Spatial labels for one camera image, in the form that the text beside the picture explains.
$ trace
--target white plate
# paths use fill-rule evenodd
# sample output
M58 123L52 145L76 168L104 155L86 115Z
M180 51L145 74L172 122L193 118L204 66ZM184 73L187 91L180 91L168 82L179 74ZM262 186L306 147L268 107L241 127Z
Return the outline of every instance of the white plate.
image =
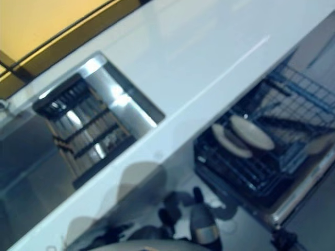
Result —
M325 135L319 136L309 142L305 148L308 155L315 155L323 152L327 147L334 144L335 133L327 133Z
M213 124L212 132L215 139L222 145L227 151L231 152L232 154L241 157L241 158L251 158L252 152L250 149L232 132L225 129L220 124Z
M248 144L266 151L274 149L271 138L254 123L236 115L230 117L230 122L234 132Z

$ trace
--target yellow wall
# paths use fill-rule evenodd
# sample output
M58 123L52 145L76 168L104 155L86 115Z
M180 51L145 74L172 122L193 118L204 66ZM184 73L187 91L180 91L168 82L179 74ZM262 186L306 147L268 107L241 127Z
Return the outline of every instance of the yellow wall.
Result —
M0 50L19 60L106 0L0 0Z

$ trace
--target blue wire rack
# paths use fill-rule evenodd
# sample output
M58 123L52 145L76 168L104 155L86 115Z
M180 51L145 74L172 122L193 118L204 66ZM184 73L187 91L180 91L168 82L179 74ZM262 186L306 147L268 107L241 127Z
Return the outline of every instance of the blue wire rack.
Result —
M271 197L295 180L308 158L306 145L335 131L335 94L286 60L216 123L233 131L232 115L256 124L272 138L275 149L254 149L252 158L239 158L220 146L209 128L195 142L197 159L249 194Z

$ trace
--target dish drying rack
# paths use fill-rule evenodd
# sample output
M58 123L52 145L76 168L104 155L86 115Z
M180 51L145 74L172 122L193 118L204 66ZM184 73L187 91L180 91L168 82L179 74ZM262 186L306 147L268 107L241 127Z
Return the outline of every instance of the dish drying rack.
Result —
M211 128L195 141L198 163L267 206L294 182L308 158L306 146L335 132L335 94L287 62L216 121L233 131L229 118L244 117L270 136L274 150L258 150L252 158L237 157L219 145Z
M34 110L47 119L75 188L136 141L79 75L35 103Z

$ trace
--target white countertop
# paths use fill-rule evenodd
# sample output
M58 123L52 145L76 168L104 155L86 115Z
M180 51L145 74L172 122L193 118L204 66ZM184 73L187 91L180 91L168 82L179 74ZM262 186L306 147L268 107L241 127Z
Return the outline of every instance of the white countertop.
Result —
M166 118L12 250L60 250L72 221L91 219L76 231L80 235L117 203L121 184L146 178L334 9L335 0L153 0L41 74L10 99L14 112L100 50ZM142 162L153 164L125 181L127 168Z

